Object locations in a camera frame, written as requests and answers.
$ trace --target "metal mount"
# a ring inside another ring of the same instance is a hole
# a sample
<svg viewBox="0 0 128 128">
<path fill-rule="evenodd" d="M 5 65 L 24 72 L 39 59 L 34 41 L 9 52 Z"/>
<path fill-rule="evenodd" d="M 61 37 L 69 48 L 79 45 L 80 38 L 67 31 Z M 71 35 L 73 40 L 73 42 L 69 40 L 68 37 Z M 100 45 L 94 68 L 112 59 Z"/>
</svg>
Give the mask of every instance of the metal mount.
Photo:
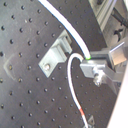
<svg viewBox="0 0 128 128">
<path fill-rule="evenodd" d="M 93 115 L 91 115 L 90 118 L 88 119 L 88 128 L 95 128 L 94 126 L 95 126 L 94 117 Z"/>
<path fill-rule="evenodd" d="M 64 30 L 39 62 L 39 66 L 46 77 L 51 75 L 58 63 L 67 60 L 65 53 L 70 54 L 72 52 L 71 43 L 72 41 L 67 31 Z"/>
<path fill-rule="evenodd" d="M 95 85 L 108 84 L 117 95 L 121 85 L 125 67 L 115 68 L 116 65 L 128 58 L 128 38 L 124 38 L 110 49 L 91 52 L 91 60 L 83 60 L 80 67 L 88 78 L 94 78 Z"/>
</svg>

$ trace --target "metal plate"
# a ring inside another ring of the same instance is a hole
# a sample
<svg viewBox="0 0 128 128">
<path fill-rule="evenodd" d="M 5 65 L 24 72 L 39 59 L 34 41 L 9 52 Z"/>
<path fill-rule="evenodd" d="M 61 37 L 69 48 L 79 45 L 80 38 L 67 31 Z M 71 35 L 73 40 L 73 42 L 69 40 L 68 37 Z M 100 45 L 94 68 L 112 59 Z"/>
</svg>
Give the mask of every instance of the metal plate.
<svg viewBox="0 0 128 128">
<path fill-rule="evenodd" d="M 90 50 L 105 47 L 87 0 L 49 1 Z M 0 128 L 82 128 L 68 87 L 67 62 L 59 64 L 50 78 L 38 66 L 64 27 L 36 0 L 1 0 L 0 17 Z M 71 40 L 73 52 L 81 53 Z M 107 85 L 97 88 L 92 79 L 86 79 L 78 60 L 72 66 L 74 87 L 87 119 L 93 115 L 96 128 L 106 127 L 116 96 Z"/>
</svg>

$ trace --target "screw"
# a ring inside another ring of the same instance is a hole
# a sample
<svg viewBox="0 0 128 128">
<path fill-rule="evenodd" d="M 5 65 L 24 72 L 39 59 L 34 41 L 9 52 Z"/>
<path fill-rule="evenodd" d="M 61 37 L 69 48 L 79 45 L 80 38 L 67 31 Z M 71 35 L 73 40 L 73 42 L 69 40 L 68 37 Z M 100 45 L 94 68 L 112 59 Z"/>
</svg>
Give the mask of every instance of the screw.
<svg viewBox="0 0 128 128">
<path fill-rule="evenodd" d="M 9 69 L 12 70 L 12 65 L 9 65 Z"/>
<path fill-rule="evenodd" d="M 37 33 L 37 35 L 40 35 L 40 31 L 37 31 L 36 33 Z"/>
<path fill-rule="evenodd" d="M 24 6 L 21 6 L 21 9 L 22 9 L 22 10 L 24 10 L 24 9 L 25 9 L 25 7 L 24 7 Z"/>
<path fill-rule="evenodd" d="M 37 122 L 37 125 L 38 125 L 38 126 L 40 126 L 40 125 L 41 125 L 41 123 L 40 123 L 40 122 Z"/>
<path fill-rule="evenodd" d="M 45 110 L 44 113 L 47 114 L 48 113 L 48 110 Z"/>
<path fill-rule="evenodd" d="M 40 104 L 40 101 L 38 100 L 36 103 L 37 103 L 37 104 Z"/>
<path fill-rule="evenodd" d="M 21 32 L 21 33 L 23 32 L 23 28 L 20 28 L 20 32 Z"/>
<path fill-rule="evenodd" d="M 29 18 L 29 22 L 30 22 L 30 23 L 32 22 L 32 18 Z"/>
<path fill-rule="evenodd" d="M 45 22 L 45 25 L 46 25 L 46 26 L 48 25 L 48 21 Z"/>
<path fill-rule="evenodd" d="M 2 26 L 2 27 L 1 27 L 1 30 L 2 30 L 2 31 L 4 31 L 4 30 L 5 30 L 5 27 L 4 27 L 4 26 Z"/>
<path fill-rule="evenodd" d="M 23 105 L 24 105 L 24 104 L 23 104 L 22 102 L 19 104 L 20 107 L 23 107 Z"/>
<path fill-rule="evenodd" d="M 3 52 L 0 52 L 0 56 L 2 57 L 4 55 L 4 53 Z"/>
<path fill-rule="evenodd" d="M 37 58 L 39 58 L 39 57 L 40 57 L 40 55 L 39 55 L 39 54 L 36 54 L 36 57 L 37 57 Z"/>
<path fill-rule="evenodd" d="M 32 91 L 31 90 L 28 90 L 28 94 L 31 94 L 32 93 Z"/>
<path fill-rule="evenodd" d="M 53 122 L 55 122 L 55 119 L 52 119 Z"/>
<path fill-rule="evenodd" d="M 44 89 L 44 92 L 47 92 L 47 91 L 48 91 L 48 89 L 47 89 L 47 88 L 45 88 L 45 89 Z"/>
<path fill-rule="evenodd" d="M 1 109 L 4 109 L 4 105 L 3 104 L 1 105 Z"/>
<path fill-rule="evenodd" d="M 64 115 L 65 118 L 67 118 L 68 116 L 67 115 Z"/>
<path fill-rule="evenodd" d="M 19 57 L 22 57 L 22 53 L 21 52 L 19 53 Z"/>
<path fill-rule="evenodd" d="M 41 10 L 40 10 L 40 9 L 38 9 L 38 10 L 37 10 L 37 12 L 40 14 L 40 13 L 41 13 Z"/>
<path fill-rule="evenodd" d="M 12 16 L 11 16 L 11 18 L 14 20 L 14 19 L 15 19 L 15 16 L 14 16 L 14 15 L 12 15 Z"/>
<path fill-rule="evenodd" d="M 25 128 L 25 127 L 22 125 L 21 128 Z"/>
<path fill-rule="evenodd" d="M 40 80 L 40 78 L 39 78 L 39 77 L 37 77 L 37 78 L 36 78 L 36 81 L 38 82 L 39 80 Z"/>
<path fill-rule="evenodd" d="M 49 70 L 50 70 L 50 65 L 49 65 L 49 64 L 46 64 L 46 65 L 44 66 L 44 69 L 45 69 L 45 71 L 49 71 Z"/>
<path fill-rule="evenodd" d="M 4 6 L 6 7 L 8 4 L 6 2 L 4 2 Z"/>
<path fill-rule="evenodd" d="M 15 120 L 15 116 L 12 116 L 11 119 L 12 119 L 12 120 Z"/>
<path fill-rule="evenodd" d="M 29 117 L 32 117 L 32 113 L 29 113 L 28 115 L 29 115 Z"/>
<path fill-rule="evenodd" d="M 3 79 L 2 78 L 0 78 L 0 83 L 3 83 Z"/>
<path fill-rule="evenodd" d="M 14 43 L 14 41 L 11 39 L 11 40 L 10 40 L 10 44 L 13 44 L 13 43 Z"/>
<path fill-rule="evenodd" d="M 31 66 L 30 66 L 30 65 L 28 65 L 28 66 L 27 66 L 27 69 L 28 69 L 28 70 L 31 70 Z"/>
<path fill-rule="evenodd" d="M 44 47 L 47 47 L 47 46 L 48 46 L 48 44 L 47 44 L 47 43 L 45 43 L 45 44 L 44 44 Z"/>
<path fill-rule="evenodd" d="M 18 80 L 18 81 L 19 81 L 19 83 L 21 83 L 21 82 L 22 82 L 22 78 L 19 78 L 19 80 Z"/>
<path fill-rule="evenodd" d="M 58 110 L 61 110 L 61 107 L 59 107 Z"/>
</svg>

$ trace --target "metal bracket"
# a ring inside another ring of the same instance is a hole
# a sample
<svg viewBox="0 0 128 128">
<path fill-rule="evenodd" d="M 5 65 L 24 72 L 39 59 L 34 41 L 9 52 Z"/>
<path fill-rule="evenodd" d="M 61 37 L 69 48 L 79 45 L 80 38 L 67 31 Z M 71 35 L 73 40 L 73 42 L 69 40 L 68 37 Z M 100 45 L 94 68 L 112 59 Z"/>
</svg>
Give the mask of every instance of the metal bracket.
<svg viewBox="0 0 128 128">
<path fill-rule="evenodd" d="M 90 118 L 88 119 L 88 124 L 89 124 L 89 128 L 94 128 L 95 121 L 93 115 L 91 115 Z"/>
<path fill-rule="evenodd" d="M 70 46 L 71 43 L 72 41 L 67 31 L 64 30 L 39 62 L 39 66 L 46 77 L 51 75 L 58 63 L 65 62 L 67 60 L 65 53 L 70 54 L 72 52 L 72 48 Z"/>
<path fill-rule="evenodd" d="M 123 79 L 123 74 L 114 72 L 107 65 L 106 60 L 83 60 L 80 64 L 85 77 L 94 78 L 95 85 L 100 87 L 102 83 L 108 84 L 117 95 L 119 88 L 117 84 Z"/>
</svg>

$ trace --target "white cable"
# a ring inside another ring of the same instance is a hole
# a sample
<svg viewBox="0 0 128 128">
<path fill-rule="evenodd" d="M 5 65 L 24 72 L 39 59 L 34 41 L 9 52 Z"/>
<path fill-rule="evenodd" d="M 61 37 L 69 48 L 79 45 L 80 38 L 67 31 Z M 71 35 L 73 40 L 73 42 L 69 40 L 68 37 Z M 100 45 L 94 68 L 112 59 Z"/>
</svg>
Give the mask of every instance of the white cable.
<svg viewBox="0 0 128 128">
<path fill-rule="evenodd" d="M 68 83 L 69 83 L 69 87 L 70 87 L 70 91 L 71 91 L 71 94 L 72 94 L 72 97 L 73 97 L 73 100 L 76 104 L 76 106 L 78 107 L 79 111 L 81 112 L 81 115 L 82 115 L 82 118 L 83 118 L 83 122 L 85 124 L 85 128 L 88 128 L 88 123 L 87 123 L 87 120 L 86 120 L 86 117 L 85 117 L 85 114 L 77 100 L 77 97 L 75 95 L 75 91 L 74 91 L 74 88 L 73 88 L 73 83 L 72 83 L 72 78 L 71 78 L 71 64 L 72 64 L 72 60 L 74 58 L 78 58 L 80 60 L 80 62 L 82 62 L 82 60 L 84 59 L 80 54 L 78 53 L 73 53 L 69 60 L 68 60 L 68 65 L 67 65 L 67 75 L 68 75 Z"/>
<path fill-rule="evenodd" d="M 91 56 L 84 40 L 80 37 L 78 32 L 73 28 L 73 26 L 68 22 L 68 20 L 47 0 L 39 0 L 39 2 L 65 26 L 65 28 L 69 31 L 69 33 L 73 36 L 73 38 L 78 43 L 86 59 L 90 59 Z"/>
</svg>

